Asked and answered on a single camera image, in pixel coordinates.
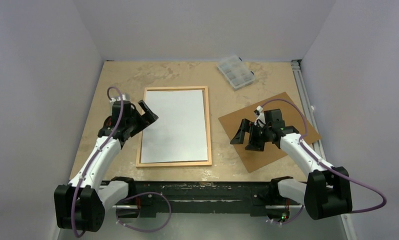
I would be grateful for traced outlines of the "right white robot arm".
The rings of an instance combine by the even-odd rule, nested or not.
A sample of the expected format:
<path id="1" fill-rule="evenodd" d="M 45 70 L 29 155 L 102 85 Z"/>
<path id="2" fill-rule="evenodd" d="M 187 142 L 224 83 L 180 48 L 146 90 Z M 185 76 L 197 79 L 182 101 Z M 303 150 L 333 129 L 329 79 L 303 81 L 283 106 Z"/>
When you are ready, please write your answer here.
<path id="1" fill-rule="evenodd" d="M 353 203 L 350 182 L 346 179 L 348 171 L 334 167 L 308 146 L 294 126 L 285 124 L 280 109 L 263 110 L 259 106 L 255 113 L 255 121 L 242 119 L 230 144 L 243 144 L 245 134 L 249 134 L 247 151 L 263 152 L 266 143 L 272 143 L 307 176 L 306 182 L 290 176 L 272 179 L 264 200 L 276 204 L 293 200 L 305 207 L 313 220 L 350 213 Z"/>

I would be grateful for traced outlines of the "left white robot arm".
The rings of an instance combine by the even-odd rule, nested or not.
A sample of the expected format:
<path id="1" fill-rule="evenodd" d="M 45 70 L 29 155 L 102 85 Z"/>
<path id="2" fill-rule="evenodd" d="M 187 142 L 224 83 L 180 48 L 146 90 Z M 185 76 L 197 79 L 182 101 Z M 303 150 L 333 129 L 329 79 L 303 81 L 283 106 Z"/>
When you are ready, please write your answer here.
<path id="1" fill-rule="evenodd" d="M 58 185 L 55 189 L 54 206 L 60 229 L 97 232 L 106 211 L 112 206 L 119 201 L 129 205 L 136 200 L 133 178 L 114 177 L 104 188 L 101 188 L 101 183 L 125 142 L 159 118 L 143 100 L 138 104 L 143 112 L 139 112 L 129 100 L 112 103 L 111 115 L 99 129 L 89 159 L 68 184 Z"/>

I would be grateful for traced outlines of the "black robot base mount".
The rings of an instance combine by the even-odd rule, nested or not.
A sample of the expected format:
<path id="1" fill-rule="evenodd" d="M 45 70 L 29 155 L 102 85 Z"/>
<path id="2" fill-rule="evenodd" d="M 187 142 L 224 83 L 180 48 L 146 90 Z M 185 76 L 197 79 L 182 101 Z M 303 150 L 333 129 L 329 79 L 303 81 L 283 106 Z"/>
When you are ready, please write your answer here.
<path id="1" fill-rule="evenodd" d="M 114 206 L 123 218 L 154 218 L 169 212 L 280 218 L 299 206 L 277 195 L 275 184 L 263 181 L 135 181 L 129 196 L 135 198 Z"/>

